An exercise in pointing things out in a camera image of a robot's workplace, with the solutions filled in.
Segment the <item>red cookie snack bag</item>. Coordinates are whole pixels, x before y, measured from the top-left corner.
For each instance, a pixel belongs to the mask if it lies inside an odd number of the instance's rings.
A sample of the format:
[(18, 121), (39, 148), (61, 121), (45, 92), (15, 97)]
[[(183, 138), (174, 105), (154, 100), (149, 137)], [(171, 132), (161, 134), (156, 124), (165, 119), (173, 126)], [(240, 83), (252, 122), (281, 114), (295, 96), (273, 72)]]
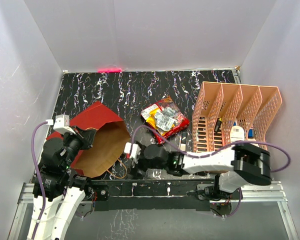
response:
[(170, 96), (143, 109), (140, 115), (147, 125), (157, 131), (155, 138), (158, 144), (163, 144), (164, 138), (183, 131), (190, 124)]

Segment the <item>grey foil snack packet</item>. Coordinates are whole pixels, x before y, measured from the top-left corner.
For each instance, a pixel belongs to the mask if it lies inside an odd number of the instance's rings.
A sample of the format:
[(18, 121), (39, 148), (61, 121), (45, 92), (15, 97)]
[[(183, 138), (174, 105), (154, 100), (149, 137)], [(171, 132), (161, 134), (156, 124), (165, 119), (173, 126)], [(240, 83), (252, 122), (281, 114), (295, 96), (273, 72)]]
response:
[(171, 107), (166, 107), (162, 110), (162, 114), (166, 117), (174, 119), (177, 112), (174, 109), (172, 109)]

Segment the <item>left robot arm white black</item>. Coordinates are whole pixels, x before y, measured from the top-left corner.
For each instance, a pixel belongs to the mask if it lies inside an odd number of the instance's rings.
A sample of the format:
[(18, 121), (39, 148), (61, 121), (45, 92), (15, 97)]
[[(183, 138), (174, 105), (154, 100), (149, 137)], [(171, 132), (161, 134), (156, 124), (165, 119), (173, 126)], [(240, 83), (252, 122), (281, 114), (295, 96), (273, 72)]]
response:
[(80, 151), (93, 146), (97, 130), (73, 127), (43, 145), (33, 186), (33, 212), (27, 239), (63, 240), (83, 200), (96, 201), (91, 179), (68, 173)]

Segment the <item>black yellow marker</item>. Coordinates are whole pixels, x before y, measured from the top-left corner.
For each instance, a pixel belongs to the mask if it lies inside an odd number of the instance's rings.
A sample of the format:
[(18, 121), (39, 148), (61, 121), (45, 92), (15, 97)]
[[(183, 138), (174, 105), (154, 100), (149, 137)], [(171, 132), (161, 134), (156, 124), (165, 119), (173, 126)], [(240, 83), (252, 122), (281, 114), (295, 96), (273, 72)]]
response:
[(215, 126), (214, 126), (214, 133), (218, 133), (219, 132), (219, 130), (221, 128), (221, 125), (222, 125), (222, 122), (223, 122), (223, 120), (222, 120), (221, 117), (217, 119), (217, 121), (215, 123)]

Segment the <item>red brown paper bag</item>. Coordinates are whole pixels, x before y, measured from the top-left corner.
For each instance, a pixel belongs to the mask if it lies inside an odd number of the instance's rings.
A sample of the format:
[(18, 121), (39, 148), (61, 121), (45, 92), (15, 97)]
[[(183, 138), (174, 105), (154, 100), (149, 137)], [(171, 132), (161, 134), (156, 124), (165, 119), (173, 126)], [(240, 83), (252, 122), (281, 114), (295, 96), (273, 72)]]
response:
[[(109, 170), (124, 152), (130, 140), (126, 124), (116, 113), (96, 101), (74, 118), (69, 118), (70, 127), (87, 130), (96, 129), (93, 147), (80, 150), (70, 167), (78, 174), (96, 178)], [(63, 146), (61, 134), (53, 130), (46, 140), (55, 139), (57, 149)]]

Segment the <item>black silver stapler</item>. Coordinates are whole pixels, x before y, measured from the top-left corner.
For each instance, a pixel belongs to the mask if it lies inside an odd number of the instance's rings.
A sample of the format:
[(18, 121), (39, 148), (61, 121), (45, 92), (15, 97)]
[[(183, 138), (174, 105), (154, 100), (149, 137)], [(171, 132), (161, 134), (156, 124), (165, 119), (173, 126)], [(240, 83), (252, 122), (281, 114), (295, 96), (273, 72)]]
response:
[(183, 132), (181, 134), (180, 140), (179, 140), (179, 149), (181, 151), (186, 151), (187, 148), (187, 137), (188, 137), (188, 133), (187, 132)]

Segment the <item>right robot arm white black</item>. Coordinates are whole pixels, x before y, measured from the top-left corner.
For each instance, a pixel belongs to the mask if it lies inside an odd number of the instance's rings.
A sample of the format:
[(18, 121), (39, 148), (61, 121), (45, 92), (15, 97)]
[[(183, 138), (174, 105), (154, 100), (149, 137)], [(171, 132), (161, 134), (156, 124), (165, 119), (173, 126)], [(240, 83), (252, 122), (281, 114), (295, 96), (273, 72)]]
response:
[(168, 152), (155, 144), (126, 143), (124, 154), (131, 159), (130, 175), (142, 178), (148, 169), (165, 170), (181, 177), (201, 172), (215, 174), (212, 186), (198, 189), (197, 195), (207, 200), (226, 199), (241, 187), (251, 184), (269, 186), (270, 153), (254, 144), (240, 141), (213, 152)]

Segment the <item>blue small box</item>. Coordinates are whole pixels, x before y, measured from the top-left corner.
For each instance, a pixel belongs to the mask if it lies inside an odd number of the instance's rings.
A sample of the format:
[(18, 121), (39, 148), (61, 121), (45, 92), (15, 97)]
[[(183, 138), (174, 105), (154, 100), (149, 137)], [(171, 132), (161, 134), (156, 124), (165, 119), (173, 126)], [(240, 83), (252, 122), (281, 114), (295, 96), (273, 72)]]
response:
[(248, 138), (249, 139), (253, 139), (254, 137), (255, 137), (255, 131), (254, 131), (254, 128), (253, 127), (251, 127), (250, 129), (249, 129), (249, 131), (248, 131)]

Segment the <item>white wrapper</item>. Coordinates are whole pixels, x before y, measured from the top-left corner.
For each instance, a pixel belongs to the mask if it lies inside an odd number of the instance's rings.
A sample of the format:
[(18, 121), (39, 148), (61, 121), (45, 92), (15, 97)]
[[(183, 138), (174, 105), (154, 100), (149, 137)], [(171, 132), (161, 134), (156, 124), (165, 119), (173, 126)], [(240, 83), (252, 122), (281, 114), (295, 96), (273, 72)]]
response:
[(157, 121), (157, 126), (159, 127), (159, 129), (168, 132), (171, 130), (175, 122), (176, 120), (174, 118), (167, 117), (162, 114), (162, 116)]

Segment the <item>aluminium front rail frame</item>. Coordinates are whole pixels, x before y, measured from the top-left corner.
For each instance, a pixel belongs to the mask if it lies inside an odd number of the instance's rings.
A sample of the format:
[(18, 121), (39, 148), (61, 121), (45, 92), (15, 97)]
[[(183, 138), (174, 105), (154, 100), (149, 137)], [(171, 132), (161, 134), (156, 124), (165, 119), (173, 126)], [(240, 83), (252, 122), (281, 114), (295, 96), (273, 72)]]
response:
[[(199, 186), (197, 191), (203, 190), (204, 187), (208, 186)], [(274, 181), (268, 186), (248, 184), (243, 186), (241, 191), (242, 193), (236, 193), (231, 197), (231, 203), (276, 203), (279, 207), (282, 222), (288, 238), (290, 240), (297, 240), (299, 238), (288, 208), (288, 199), (280, 181)], [(205, 200), (199, 195), (198, 198), (200, 200)]]

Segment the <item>yellow snack packet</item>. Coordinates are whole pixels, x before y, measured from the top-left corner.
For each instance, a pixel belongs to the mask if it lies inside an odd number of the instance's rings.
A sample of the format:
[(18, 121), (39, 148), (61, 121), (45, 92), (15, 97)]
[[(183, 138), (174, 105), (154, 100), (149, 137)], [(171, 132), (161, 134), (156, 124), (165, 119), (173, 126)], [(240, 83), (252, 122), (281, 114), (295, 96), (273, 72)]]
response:
[(157, 126), (157, 122), (161, 116), (162, 116), (162, 111), (159, 108), (156, 108), (149, 113), (149, 117), (146, 119), (146, 122), (151, 127), (158, 130), (159, 127)]

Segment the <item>peach plastic desk organizer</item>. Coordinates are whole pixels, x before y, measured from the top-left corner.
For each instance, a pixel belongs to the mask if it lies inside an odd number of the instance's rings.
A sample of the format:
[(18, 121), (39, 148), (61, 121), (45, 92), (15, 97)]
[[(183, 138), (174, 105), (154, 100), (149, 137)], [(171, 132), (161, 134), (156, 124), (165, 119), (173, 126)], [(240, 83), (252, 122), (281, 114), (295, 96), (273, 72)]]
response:
[[(275, 118), (282, 97), (277, 86), (218, 83), (204, 81), (192, 113), (192, 150), (206, 153), (230, 143), (234, 125), (248, 131), (254, 128), (253, 140), (266, 141), (266, 132)], [(222, 124), (218, 133), (214, 128), (218, 118)]]

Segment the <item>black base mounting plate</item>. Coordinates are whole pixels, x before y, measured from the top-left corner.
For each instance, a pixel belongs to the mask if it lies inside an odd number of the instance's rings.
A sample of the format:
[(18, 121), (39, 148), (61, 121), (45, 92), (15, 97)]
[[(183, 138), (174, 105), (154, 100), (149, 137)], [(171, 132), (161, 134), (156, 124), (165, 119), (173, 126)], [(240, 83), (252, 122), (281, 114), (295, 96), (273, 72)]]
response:
[(198, 187), (212, 186), (208, 179), (93, 180), (96, 211), (197, 210), (209, 211), (208, 200), (198, 197)]

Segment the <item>white lotion bottle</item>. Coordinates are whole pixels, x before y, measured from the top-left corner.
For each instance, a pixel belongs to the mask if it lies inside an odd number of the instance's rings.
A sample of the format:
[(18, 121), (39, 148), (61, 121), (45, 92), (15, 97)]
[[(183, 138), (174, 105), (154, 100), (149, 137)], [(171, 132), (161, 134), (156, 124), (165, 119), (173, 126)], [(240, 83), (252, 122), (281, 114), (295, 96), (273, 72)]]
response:
[(230, 142), (244, 141), (245, 131), (241, 126), (234, 125), (230, 130)]

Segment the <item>pink tape strip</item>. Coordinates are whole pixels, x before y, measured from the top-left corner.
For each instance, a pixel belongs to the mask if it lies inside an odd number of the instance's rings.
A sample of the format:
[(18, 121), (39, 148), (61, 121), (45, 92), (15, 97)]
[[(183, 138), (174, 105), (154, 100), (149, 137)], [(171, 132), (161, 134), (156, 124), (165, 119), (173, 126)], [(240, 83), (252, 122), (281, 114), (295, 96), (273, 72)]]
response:
[(103, 67), (97, 70), (98, 73), (120, 73), (122, 69), (119, 67)]

